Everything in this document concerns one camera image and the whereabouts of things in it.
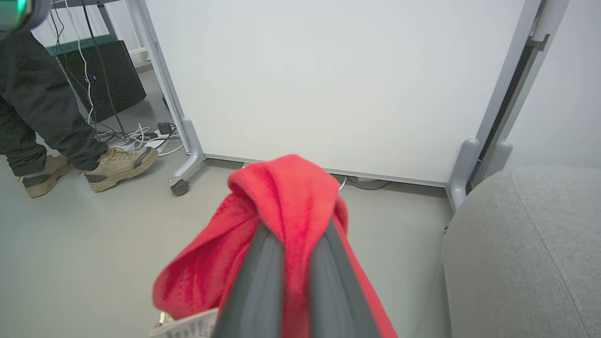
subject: whiteboard stand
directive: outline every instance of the whiteboard stand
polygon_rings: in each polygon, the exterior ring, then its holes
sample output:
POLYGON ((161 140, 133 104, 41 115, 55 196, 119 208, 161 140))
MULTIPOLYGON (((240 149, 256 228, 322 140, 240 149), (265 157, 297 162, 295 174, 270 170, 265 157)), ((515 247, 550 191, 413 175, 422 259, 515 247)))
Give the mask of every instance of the whiteboard stand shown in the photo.
POLYGON ((152 62, 157 80, 159 81, 160 89, 165 96, 165 102, 169 108, 169 112, 173 117, 173 121, 179 131, 180 138, 188 155, 188 160, 178 168, 172 178, 167 180, 167 187, 171 189, 174 195, 181 196, 188 192, 189 183, 186 179, 194 172, 201 168, 203 161, 206 159, 203 153, 203 148, 200 146, 200 141, 192 121, 184 117, 182 106, 180 105, 173 82, 169 75, 169 70, 165 63, 165 58, 160 49, 156 32, 152 25, 148 7, 145 0, 130 0, 133 4, 133 15, 144 40, 144 45, 148 51, 148 57, 152 62))
POLYGON ((491 146, 486 150, 480 166, 474 173, 473 186, 477 186, 484 179, 505 167, 513 150, 513 145, 507 141, 507 137, 534 85, 534 80, 547 56, 569 3, 569 0, 547 0, 544 3, 535 30, 526 41, 526 44, 533 46, 534 49, 526 61, 526 66, 520 75, 517 88, 509 101, 503 119, 493 135, 491 146))
POLYGON ((479 148, 480 142, 475 138, 468 138, 461 145, 457 162, 455 162, 455 167, 453 167, 453 172, 447 185, 447 195, 451 202, 451 207, 453 207, 453 212, 457 211, 457 208, 463 203, 468 194, 466 187, 472 170, 474 170, 476 165, 479 148))
POLYGON ((204 165, 204 160, 207 159, 204 156, 203 148, 200 146, 200 141, 196 135, 196 130, 194 130, 192 120, 184 117, 182 118, 182 125, 184 127, 184 134, 188 137, 190 144, 190 154, 188 155, 190 157, 175 171, 173 178, 167 181, 168 187, 171 188, 171 192, 175 196, 181 196, 188 192, 190 183, 188 183, 187 179, 197 172, 204 165))

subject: power adapter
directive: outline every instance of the power adapter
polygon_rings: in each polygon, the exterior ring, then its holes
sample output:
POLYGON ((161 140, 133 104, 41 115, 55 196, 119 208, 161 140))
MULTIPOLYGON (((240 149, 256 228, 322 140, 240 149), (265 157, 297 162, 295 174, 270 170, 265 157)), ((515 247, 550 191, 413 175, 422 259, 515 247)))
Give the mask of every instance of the power adapter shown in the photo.
POLYGON ((159 127, 159 132, 163 135, 169 135, 173 131, 169 122, 160 122, 157 126, 159 127))

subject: seam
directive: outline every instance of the seam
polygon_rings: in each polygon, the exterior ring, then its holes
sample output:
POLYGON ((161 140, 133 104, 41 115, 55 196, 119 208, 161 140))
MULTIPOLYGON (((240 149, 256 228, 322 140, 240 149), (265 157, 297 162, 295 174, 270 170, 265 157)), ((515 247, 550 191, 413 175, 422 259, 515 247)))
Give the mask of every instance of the seam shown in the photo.
POLYGON ((576 306, 576 301, 574 300, 574 297, 572 296, 572 293, 570 292, 570 289, 567 286, 566 279, 564 278, 563 274, 561 273, 561 270, 557 266, 557 263, 555 263, 555 259, 553 258, 553 255, 551 255, 551 252, 549 251, 549 248, 547 247, 547 243, 545 243, 545 241, 543 240, 543 237, 540 235, 540 232, 538 232, 538 228, 534 224, 532 217, 530 217, 530 214, 528 213, 528 209, 526 209, 526 206, 524 205, 524 203, 522 201, 522 197, 520 196, 519 192, 516 189, 516 185, 513 182, 513 172, 511 172, 511 186, 513 187, 513 191, 515 191, 515 193, 517 195, 517 199, 520 201, 520 204, 522 205, 522 209, 526 213, 526 216, 528 216, 528 220, 530 221, 530 224, 532 224, 532 228, 536 232, 536 235, 540 239, 540 242, 543 244, 545 251, 547 251, 547 255, 549 256, 549 259, 551 260, 553 267, 557 271, 557 274, 560 276, 561 284, 566 289, 566 293, 568 294, 568 297, 570 298, 570 301, 572 302, 572 306, 574 307, 574 310, 576 311, 576 315, 578 317, 578 320, 580 321, 580 325, 582 325, 582 328, 584 329, 584 333, 587 335, 588 338, 591 338, 591 334, 588 332, 587 326, 584 325, 582 316, 581 316, 580 312, 578 311, 578 307, 576 306))

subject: white wall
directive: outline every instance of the white wall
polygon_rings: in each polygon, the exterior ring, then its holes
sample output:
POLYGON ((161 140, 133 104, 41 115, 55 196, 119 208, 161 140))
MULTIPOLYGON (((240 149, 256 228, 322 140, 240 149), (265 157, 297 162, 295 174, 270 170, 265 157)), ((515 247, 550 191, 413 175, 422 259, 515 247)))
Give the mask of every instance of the white wall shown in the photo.
POLYGON ((572 0, 507 141, 506 168, 601 168, 601 1, 572 0))
MULTIPOLYGON (((126 4, 125 1, 119 0, 105 4, 105 8, 109 18, 111 19, 111 23, 115 29, 117 38, 125 42, 127 50, 133 51, 143 47, 144 42, 138 35, 139 33, 136 33, 136 29, 128 14, 131 13, 131 11, 129 11, 129 5, 126 4)), ((89 38, 90 32, 85 21, 83 8, 81 6, 76 6, 71 7, 70 9, 73 15, 73 21, 75 22, 77 33, 79 33, 81 38, 89 38)), ((88 11, 88 16, 90 17, 90 25, 92 26, 92 32, 94 35, 97 36, 108 34, 108 29, 106 28, 104 20, 100 15, 98 7, 95 5, 90 5, 86 6, 86 9, 88 11)), ((67 14, 67 9, 57 8, 56 11, 53 9, 52 15, 54 16, 54 21, 59 32, 61 31, 61 24, 58 18, 60 18, 64 24, 64 30, 61 33, 60 43, 76 41, 77 35, 75 34, 75 30, 73 29, 73 25, 71 24, 71 20, 67 14)), ((56 29, 52 23, 50 14, 48 14, 48 17, 42 24, 32 29, 31 32, 33 33, 34 37, 44 46, 48 47, 56 45, 56 29)), ((148 54, 146 52, 132 54, 131 57, 134 65, 148 60, 148 54)))
POLYGON ((441 185, 476 136, 524 3, 147 0, 206 153, 298 153, 441 185))

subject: gray fabric cushion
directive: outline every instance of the gray fabric cushion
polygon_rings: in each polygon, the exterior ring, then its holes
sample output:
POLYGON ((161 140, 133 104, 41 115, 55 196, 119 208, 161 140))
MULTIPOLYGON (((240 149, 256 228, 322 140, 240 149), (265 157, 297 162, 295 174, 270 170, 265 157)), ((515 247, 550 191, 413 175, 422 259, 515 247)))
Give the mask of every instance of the gray fabric cushion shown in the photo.
POLYGON ((455 338, 601 337, 601 171, 526 167, 478 185, 443 238, 455 338))

